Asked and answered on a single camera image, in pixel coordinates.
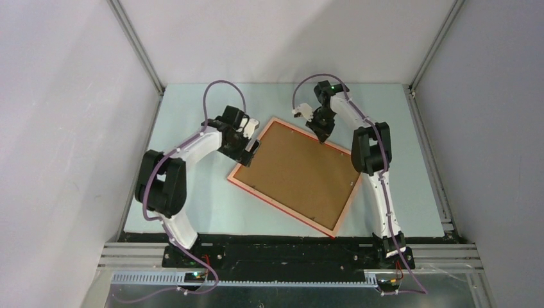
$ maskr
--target wire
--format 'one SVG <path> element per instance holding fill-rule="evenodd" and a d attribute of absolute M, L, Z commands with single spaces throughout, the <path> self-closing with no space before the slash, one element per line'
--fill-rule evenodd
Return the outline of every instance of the wire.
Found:
<path fill-rule="evenodd" d="M 425 287 L 423 286 L 423 284 L 421 284 L 421 282 L 419 281 L 419 279 L 414 275 L 414 273 L 412 272 L 412 269 L 410 268 L 410 266 L 408 265 L 408 262 L 406 261 L 406 258 L 404 257 L 404 255 L 402 254 L 402 252 L 400 251 L 400 246 L 398 245 L 398 242 L 394 236 L 394 232 L 393 232 L 393 222 L 391 221 L 391 205 L 389 204 L 389 198 L 387 197 L 387 187 L 386 187 L 386 183 L 385 183 L 385 180 L 384 180 L 384 173 L 387 172 L 389 170 L 389 161 L 387 160 L 387 156 L 386 156 L 386 150 L 385 150 L 385 147 L 384 147 L 384 144 L 382 142 L 382 137 L 380 136 L 380 133 L 378 131 L 378 128 L 376 127 L 376 125 L 374 123 L 372 123 L 372 121 L 370 121 L 368 119 L 368 117 L 362 113 L 362 111 L 357 107 L 357 105 L 355 105 L 353 103 L 353 101 L 350 99 L 349 95 L 348 95 L 348 91 L 347 91 L 347 87 L 346 87 L 346 84 L 340 79 L 338 78 L 337 76 L 334 76 L 333 74 L 327 74 L 327 73 L 321 73 L 321 74 L 314 74 L 312 76 L 309 76 L 307 77 L 306 79 L 302 80 L 297 86 L 296 88 L 294 89 L 294 92 L 293 92 L 293 109 L 294 109 L 294 99 L 295 99 L 295 95 L 296 95 L 296 91 L 298 90 L 298 88 L 300 88 L 301 85 L 303 85 L 306 81 L 312 79 L 312 78 L 315 78 L 315 77 L 319 77 L 319 76 L 327 76 L 327 77 L 331 77 L 335 80 L 337 80 L 341 85 L 342 85 L 342 89 L 344 91 L 344 95 L 346 97 L 346 100 L 348 102 L 348 104 L 357 112 L 357 114 L 361 117 L 361 119 L 369 124 L 371 127 L 372 127 L 372 130 L 374 130 L 374 133 L 376 135 L 376 139 L 378 141 L 378 146 L 380 148 L 380 152 L 381 152 L 381 155 L 382 155 L 382 159 L 384 161 L 384 169 L 379 173 L 379 180 L 380 180 L 380 183 L 382 184 L 382 188 L 384 190 L 384 196 L 385 196 L 385 199 L 386 199 L 386 207 L 387 207 L 387 222 L 389 224 L 389 233 L 391 234 L 391 238 L 393 239 L 393 244 L 399 254 L 399 257 L 400 257 L 400 260 L 402 261 L 402 263 L 404 264 L 404 266 L 406 267 L 406 269 L 408 270 L 408 273 L 410 273 L 410 275 L 412 275 L 412 278 L 414 279 L 414 281 L 417 283 L 417 285 L 420 287 L 421 291 L 419 290 L 403 290 L 403 291 L 399 291 L 398 293 L 418 293 L 418 294 L 428 294 L 429 292 L 427 291 L 427 289 L 425 289 Z M 388 292 L 388 293 L 383 293 L 382 294 L 385 294 L 385 295 L 395 295 L 397 294 L 397 292 Z"/>
<path fill-rule="evenodd" d="M 213 276 L 215 277 L 214 284 L 210 289 L 204 290 L 204 291 L 199 291 L 200 289 L 198 289 L 196 291 L 191 291 L 191 290 L 187 290 L 187 289 L 184 289 L 182 287 L 179 287 L 179 286 L 178 287 L 165 287 L 164 289 L 160 289 L 158 291 L 155 291 L 155 292 L 153 292 L 153 293 L 151 293 L 149 295 L 146 295 L 146 296 L 144 296 L 142 298 L 138 298 L 136 300 L 121 300 L 121 299 L 115 297 L 115 295 L 113 295 L 113 297 L 120 303 L 133 304 L 133 303 L 141 302 L 143 300 L 147 300 L 148 298 L 151 298 L 151 297 L 153 297 L 153 296 L 155 296 L 155 295 L 157 295 L 159 293 L 166 292 L 166 291 L 173 291 L 173 290 L 178 290 L 178 291 L 183 290 L 184 294 L 205 294 L 205 293 L 211 292 L 219 284 L 219 277 L 218 277 L 216 271 L 212 268 L 212 266 L 210 266 L 210 260 L 209 260 L 208 257 L 207 257 L 207 262 L 203 262 L 202 260 L 200 260 L 199 258 L 194 256 L 191 252 L 189 252 L 187 249 L 185 249 L 178 241 L 176 241 L 173 234 L 164 225 L 164 222 L 162 221 L 162 218 L 160 216 L 150 217 L 148 215 L 149 192 L 151 190 L 151 185 L 153 184 L 153 181 L 154 181 L 155 177 L 157 176 L 158 170 L 162 167 L 162 165 L 164 164 L 164 162 L 168 158 L 170 158 L 172 155 L 174 155 L 174 153 L 178 152 L 178 149 L 182 149 L 182 148 L 186 147 L 186 145 L 192 143 L 196 138 L 198 138 L 200 136 L 201 132 L 204 132 L 206 130 L 206 128 L 208 127 L 208 110 L 207 110 L 207 107 L 206 107 L 206 97 L 208 96 L 208 91 L 210 90 L 210 88 L 213 85 L 218 84 L 218 83 L 226 83 L 226 84 L 232 86 L 236 91 L 238 91 L 238 93 L 240 94 L 240 97 L 242 97 L 242 105 L 243 105 L 244 113 L 246 113 L 246 98 L 244 97 L 244 94 L 242 93 L 240 88 L 237 87 L 234 83 L 232 83 L 230 81 L 226 81 L 226 80 L 216 80 L 216 81 L 213 81 L 212 83 L 208 84 L 208 86 L 204 90 L 204 96 L 202 97 L 202 105 L 203 105 L 203 109 L 204 109 L 204 124 L 202 125 L 199 132 L 195 133 L 193 136 L 189 137 L 188 139 L 185 139 L 179 146 L 177 146 L 175 149 L 171 150 L 170 152 L 166 153 L 166 155 L 164 155 L 158 161 L 158 163 L 153 168 L 153 170 L 151 172 L 151 175 L 149 176 L 149 180 L 148 180 L 148 182 L 146 184 L 146 189 L 144 190 L 144 197 L 143 197 L 143 200 L 142 200 L 142 204 L 143 204 L 142 213 L 143 213 L 144 219 L 146 221 L 159 220 L 161 225 L 162 225 L 162 228 L 164 229 L 164 232 L 168 235 L 168 238 L 169 238 L 170 242 L 173 245 L 175 245 L 177 248 L 179 248 L 188 257 L 190 257 L 191 259 L 195 260 L 196 262 L 198 262 L 199 264 L 204 266 L 206 268 L 206 270 L 207 270 L 207 274 L 211 272 L 213 274 Z"/>

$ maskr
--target purple cable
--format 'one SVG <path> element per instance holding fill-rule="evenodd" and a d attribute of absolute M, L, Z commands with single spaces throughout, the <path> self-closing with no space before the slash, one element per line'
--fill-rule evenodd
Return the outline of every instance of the purple cable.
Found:
<path fill-rule="evenodd" d="M 357 112 L 357 114 L 361 117 L 361 119 L 363 121 L 365 121 L 367 124 L 369 124 L 372 127 L 372 130 L 374 130 L 374 133 L 376 134 L 376 137 L 377 137 L 377 140 L 378 140 L 378 146 L 380 147 L 380 152 L 382 154 L 382 159 L 384 160 L 384 170 L 380 173 L 379 180 L 380 180 L 380 183 L 382 184 L 382 188 L 384 190 L 384 196 L 385 196 L 385 199 L 386 199 L 387 222 L 389 223 L 389 226 L 388 226 L 389 227 L 389 233 L 391 233 L 391 237 L 393 238 L 393 244 L 395 245 L 395 248 L 396 248 L 396 250 L 398 252 L 400 260 L 402 261 L 402 263 L 404 264 L 404 266 L 408 270 L 408 273 L 410 273 L 410 275 L 412 275 L 412 278 L 415 280 L 415 282 L 421 288 L 421 291 L 419 291 L 419 290 L 403 290 L 403 291 L 399 291 L 399 293 L 418 293 L 418 294 L 426 295 L 429 292 L 427 291 L 427 289 L 425 289 L 423 284 L 421 284 L 421 282 L 417 279 L 417 277 L 412 272 L 412 269 L 410 268 L 410 266 L 408 265 L 408 262 L 406 261 L 404 255 L 400 251 L 400 246 L 398 245 L 398 242 L 396 241 L 395 236 L 393 236 L 393 222 L 391 221 L 391 205 L 389 204 L 389 198 L 387 197 L 387 187 L 386 187 L 386 183 L 385 183 L 384 177 L 383 177 L 384 173 L 389 170 L 389 162 L 387 161 L 386 150 L 384 148 L 384 144 L 382 143 L 382 138 L 380 136 L 380 133 L 379 133 L 378 128 L 376 127 L 376 125 L 374 123 L 372 123 L 372 121 L 370 121 L 366 117 L 366 115 L 364 115 L 362 113 L 362 111 L 353 103 L 353 101 L 351 101 L 351 99 L 348 96 L 346 84 L 340 78 L 338 78 L 337 76 L 334 76 L 333 74 L 327 74 L 327 73 L 314 74 L 314 75 L 309 76 L 306 79 L 302 80 L 296 86 L 296 88 L 294 89 L 294 92 L 293 92 L 293 109 L 295 108 L 294 107 L 294 99 L 295 99 L 296 91 L 298 90 L 298 88 L 300 88 L 300 86 L 302 86 L 306 81 L 308 81 L 308 80 L 310 80 L 312 78 L 315 78 L 315 77 L 319 77 L 319 76 L 331 77 L 333 79 L 336 79 L 342 85 L 342 89 L 344 90 L 344 95 L 346 97 L 346 100 L 350 104 L 350 106 Z M 395 295 L 396 293 L 395 292 L 388 292 L 388 293 L 384 293 L 384 294 L 385 295 Z"/>
<path fill-rule="evenodd" d="M 182 149 L 184 147 L 186 147 L 188 144 L 190 144 L 191 142 L 193 142 L 196 138 L 199 137 L 200 133 L 201 132 L 204 132 L 206 130 L 206 128 L 208 127 L 208 110 L 206 108 L 206 97 L 208 96 L 208 91 L 210 90 L 210 88 L 217 84 L 217 83 L 226 83 L 228 85 L 231 85 L 234 89 L 236 89 L 236 91 L 238 91 L 238 93 L 240 94 L 240 97 L 242 97 L 242 105 L 243 105 L 243 109 L 244 109 L 244 113 L 246 113 L 246 98 L 244 97 L 244 94 L 242 93 L 242 91 L 240 90 L 239 87 L 237 87 L 234 83 L 230 82 L 230 81 L 226 81 L 226 80 L 216 80 L 216 81 L 213 81 L 212 83 L 210 83 L 206 89 L 204 90 L 204 96 L 202 97 L 202 105 L 203 105 L 203 109 L 204 109 L 204 124 L 202 126 L 202 128 L 200 129 L 199 132 L 195 133 L 193 136 L 189 137 L 188 139 L 186 139 L 185 141 L 183 141 L 179 146 L 177 146 L 175 149 L 173 149 L 172 151 L 166 153 L 166 155 L 164 155 L 162 157 L 162 159 L 160 159 L 158 161 L 158 163 L 156 164 L 156 166 L 153 168 L 152 172 L 151 172 L 151 175 L 149 176 L 149 180 L 146 184 L 146 189 L 144 190 L 144 198 L 142 200 L 142 211 L 143 211 L 143 215 L 144 215 L 144 219 L 146 221 L 156 221 L 156 220 L 159 220 L 161 221 L 161 225 L 162 225 L 162 228 L 164 229 L 164 232 L 168 235 L 168 238 L 170 240 L 170 242 L 172 244 L 174 244 L 177 248 L 179 248 L 184 254 L 186 254 L 188 257 L 190 257 L 191 259 L 195 260 L 196 262 L 200 263 L 202 266 L 204 266 L 207 270 L 209 270 L 213 276 L 215 277 L 215 281 L 214 281 L 214 284 L 213 286 L 208 289 L 208 290 L 205 290 L 205 291 L 191 291 L 191 290 L 187 290 L 187 289 L 183 289 L 181 287 L 165 287 L 164 289 L 160 289 L 158 291 L 155 291 L 149 295 L 146 295 L 142 298 L 138 298 L 136 300 L 121 300 L 119 298 L 116 298 L 114 296 L 114 298 L 120 302 L 120 303 L 123 303 L 123 304 L 133 304 L 133 303 L 137 303 L 137 302 L 141 302 L 143 300 L 147 300 L 148 298 L 151 298 L 159 293 L 162 293 L 162 292 L 165 292 L 165 291 L 173 291 L 173 290 L 183 290 L 184 293 L 187 293 L 187 294 L 205 294 L 205 293 L 208 293 L 208 292 L 211 292 L 213 289 L 215 289 L 217 287 L 217 285 L 219 284 L 219 277 L 216 273 L 216 271 L 211 267 L 209 266 L 207 263 L 203 262 L 202 260 L 200 260 L 199 258 L 195 257 L 191 252 L 189 252 L 187 249 L 185 249 L 178 241 L 176 241 L 172 235 L 172 233 L 170 232 L 170 230 L 168 230 L 168 228 L 165 227 L 165 225 L 162 223 L 162 218 L 160 216 L 154 216 L 154 217 L 149 217 L 148 215 L 148 198 L 149 198 L 149 192 L 151 190 L 151 185 L 153 184 L 153 180 L 155 179 L 155 177 L 157 176 L 157 173 L 158 173 L 158 170 L 162 167 L 162 165 L 164 164 L 164 162 L 170 158 L 170 156 L 174 155 L 175 153 L 178 152 L 178 149 Z"/>

